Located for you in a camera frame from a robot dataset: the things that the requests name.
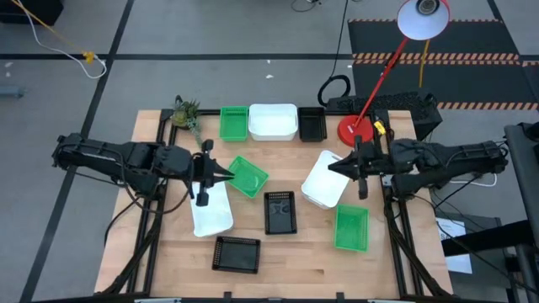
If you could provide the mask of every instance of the yellow cable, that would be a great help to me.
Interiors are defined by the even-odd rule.
[[[41,19],[37,18],[32,12],[30,12],[28,9],[26,9],[24,6],[20,5],[19,2],[16,0],[11,0],[12,3],[20,7],[20,9],[24,10],[30,17],[32,17],[35,21],[39,22],[41,25],[43,25],[46,29],[48,29],[52,34],[54,34],[58,39],[62,40],[67,45],[71,46],[72,48],[80,51],[83,56],[86,58],[86,62],[92,63],[93,61],[93,52],[92,51],[85,51],[82,47],[79,47],[72,43],[70,40],[65,38],[64,36],[57,33],[52,27],[47,25],[45,22],[41,21]]]
[[[421,68],[419,69],[419,88],[423,86],[423,67],[424,60],[427,58],[427,51],[429,50],[430,40],[427,40],[424,44],[423,56],[421,57]]]

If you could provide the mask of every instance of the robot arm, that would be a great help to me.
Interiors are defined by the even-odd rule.
[[[390,153],[383,154],[372,142],[355,138],[355,149],[343,160],[328,166],[352,180],[359,180],[360,199],[366,199],[366,178],[392,175],[393,195],[408,199],[422,187],[449,182],[465,173],[501,173],[507,160],[493,141],[463,146],[442,146],[411,139],[392,141]]]
[[[210,159],[211,140],[205,141],[202,152],[194,155],[178,146],[139,142],[118,145],[89,140],[77,133],[60,136],[58,142],[52,154],[54,166],[65,170],[70,166],[91,168],[109,176],[114,183],[129,185],[136,195],[149,199],[155,194],[160,178],[182,180],[186,186],[196,181],[200,182],[196,205],[206,206],[205,190],[233,178],[232,173]],[[194,198],[192,189],[188,190]]]

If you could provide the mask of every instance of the orange striped tape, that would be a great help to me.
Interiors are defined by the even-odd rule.
[[[352,22],[393,22],[396,19],[348,19],[348,23]],[[452,19],[451,22],[500,22],[498,19]]]
[[[535,102],[439,102],[438,109],[501,109],[501,110],[536,110],[539,104]]]
[[[392,53],[358,53],[354,59],[388,60]],[[402,53],[401,60],[421,60],[422,53]],[[516,61],[519,55],[508,53],[427,53],[426,60],[457,60],[457,61]]]
[[[539,61],[524,61],[522,62],[522,66],[538,66]]]
[[[385,64],[387,60],[356,60],[354,64]],[[398,61],[401,65],[418,65],[421,64],[421,60],[404,60]],[[468,66],[481,66],[481,65],[515,65],[519,66],[520,61],[476,61],[476,60],[426,60],[425,65],[468,65]]]

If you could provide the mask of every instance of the white lamp shade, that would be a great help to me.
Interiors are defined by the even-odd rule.
[[[428,40],[439,35],[449,23],[449,5],[440,0],[438,9],[423,15],[416,8],[418,0],[408,0],[398,11],[397,25],[411,40]]]

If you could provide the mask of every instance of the white cable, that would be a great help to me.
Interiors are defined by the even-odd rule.
[[[466,184],[470,181],[449,181],[449,183],[451,184]],[[498,182],[498,175],[496,173],[494,173],[494,182],[492,182],[492,184],[483,184],[483,183],[477,183],[477,182],[471,182],[470,184],[472,185],[477,185],[477,186],[483,186],[483,187],[494,187],[496,186],[496,183]]]
[[[97,60],[99,63],[101,63],[101,65],[103,66],[103,72],[99,75],[99,76],[90,76],[90,74],[88,74],[88,71],[86,70],[86,68],[84,67],[84,65],[75,57],[67,54],[65,51],[63,50],[58,50],[58,49],[55,49],[55,48],[52,48],[52,47],[49,47],[47,45],[42,45],[40,40],[37,38],[37,33],[35,32],[35,27],[34,27],[34,22],[32,22],[32,17],[30,17],[30,15],[28,13],[26,13],[26,7],[23,5],[23,3],[21,2],[21,0],[17,0],[17,2],[20,4],[21,7],[23,7],[23,12],[24,14],[26,14],[26,17],[28,17],[28,21],[30,22],[30,27],[32,28],[32,32],[34,33],[34,38],[35,38],[35,42],[37,42],[38,45],[40,45],[41,47],[43,48],[46,48],[47,50],[50,50],[50,51],[55,51],[55,52],[58,52],[58,53],[61,53],[65,56],[67,56],[68,58],[74,60],[76,63],[78,63],[79,66],[81,66],[81,68],[83,69],[84,73],[86,74],[86,77],[89,77],[90,79],[99,79],[101,78],[105,73],[107,73],[107,66],[104,64],[104,62],[99,59],[99,57],[95,54],[93,54],[93,58],[95,60]]]

